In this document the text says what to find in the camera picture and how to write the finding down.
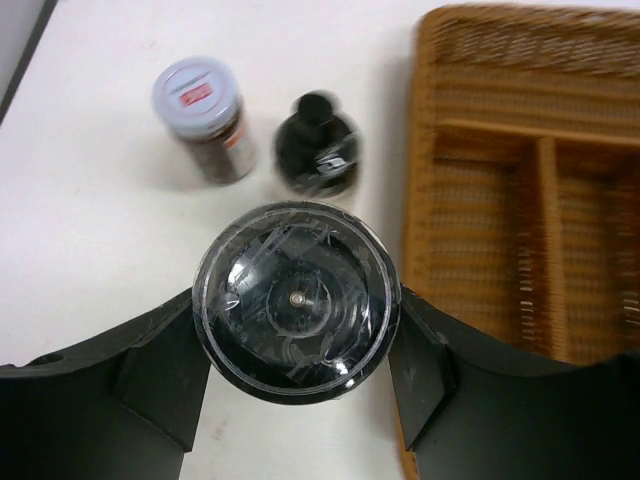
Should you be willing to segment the black-knob salt shaker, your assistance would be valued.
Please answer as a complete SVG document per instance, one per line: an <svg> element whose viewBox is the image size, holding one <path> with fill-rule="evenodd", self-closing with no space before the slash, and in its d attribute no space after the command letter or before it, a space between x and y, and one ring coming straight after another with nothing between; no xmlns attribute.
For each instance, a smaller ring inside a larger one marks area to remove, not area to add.
<svg viewBox="0 0 640 480"><path fill-rule="evenodd" d="M360 140L332 97L311 91L298 98L274 139L275 170L285 188L311 199L339 197L355 187Z"/></svg>

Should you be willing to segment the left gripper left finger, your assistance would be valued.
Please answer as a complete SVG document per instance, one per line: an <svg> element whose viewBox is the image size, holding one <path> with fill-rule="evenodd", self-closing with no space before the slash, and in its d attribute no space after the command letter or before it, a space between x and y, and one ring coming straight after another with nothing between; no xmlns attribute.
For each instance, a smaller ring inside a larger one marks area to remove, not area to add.
<svg viewBox="0 0 640 480"><path fill-rule="evenodd" d="M209 369L189 290L25 366L2 366L2 478L179 478Z"/></svg>

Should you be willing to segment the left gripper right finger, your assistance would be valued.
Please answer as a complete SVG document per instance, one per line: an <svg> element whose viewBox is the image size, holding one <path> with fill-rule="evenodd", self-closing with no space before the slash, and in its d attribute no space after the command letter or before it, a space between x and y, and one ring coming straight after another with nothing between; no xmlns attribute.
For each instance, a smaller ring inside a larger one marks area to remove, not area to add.
<svg viewBox="0 0 640 480"><path fill-rule="evenodd" d="M639 354L576 366L499 341L405 290L389 354L422 479L635 479Z"/></svg>

